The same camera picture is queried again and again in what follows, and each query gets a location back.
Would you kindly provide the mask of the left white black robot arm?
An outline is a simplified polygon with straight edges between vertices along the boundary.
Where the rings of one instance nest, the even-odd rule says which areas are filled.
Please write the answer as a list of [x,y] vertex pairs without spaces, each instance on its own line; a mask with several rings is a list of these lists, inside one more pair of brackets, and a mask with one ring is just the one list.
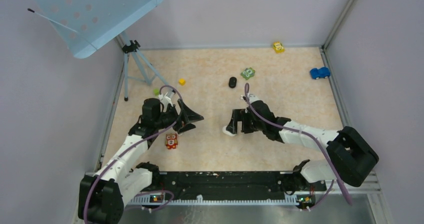
[[191,110],[182,99],[178,108],[168,97],[148,98],[141,115],[129,130],[122,146],[109,162],[93,175],[86,174],[79,186],[78,218],[86,224],[117,224],[126,205],[140,191],[154,191],[160,177],[148,167],[132,169],[155,139],[169,129],[178,134],[194,129],[204,117]]

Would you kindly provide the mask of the black earbud charging case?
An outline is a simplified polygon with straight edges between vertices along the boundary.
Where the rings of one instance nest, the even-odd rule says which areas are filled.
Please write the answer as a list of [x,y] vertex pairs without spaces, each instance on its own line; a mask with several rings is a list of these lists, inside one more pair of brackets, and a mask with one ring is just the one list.
[[237,78],[235,76],[232,76],[228,80],[228,87],[231,89],[234,89],[237,86]]

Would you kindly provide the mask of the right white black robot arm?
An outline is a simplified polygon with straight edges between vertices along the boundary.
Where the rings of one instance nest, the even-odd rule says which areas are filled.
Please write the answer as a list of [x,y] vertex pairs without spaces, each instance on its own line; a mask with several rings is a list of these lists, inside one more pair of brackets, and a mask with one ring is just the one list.
[[271,141],[323,153],[323,161],[310,160],[294,169],[299,173],[293,176],[293,184],[299,190],[307,190],[313,183],[323,180],[360,187],[380,160],[355,128],[344,126],[341,130],[332,130],[303,125],[274,115],[262,100],[253,101],[244,109],[233,109],[222,131],[234,137],[239,125],[244,134],[261,132]]

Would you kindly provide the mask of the white earbud charging case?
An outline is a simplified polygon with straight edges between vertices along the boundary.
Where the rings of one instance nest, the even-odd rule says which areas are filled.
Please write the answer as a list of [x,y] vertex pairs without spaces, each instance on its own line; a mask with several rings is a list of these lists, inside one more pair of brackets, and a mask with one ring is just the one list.
[[230,137],[234,137],[234,136],[236,136],[236,134],[232,133],[231,131],[228,131],[226,126],[224,126],[224,127],[222,128],[222,132],[223,132],[224,134],[226,134],[226,135],[230,136]]

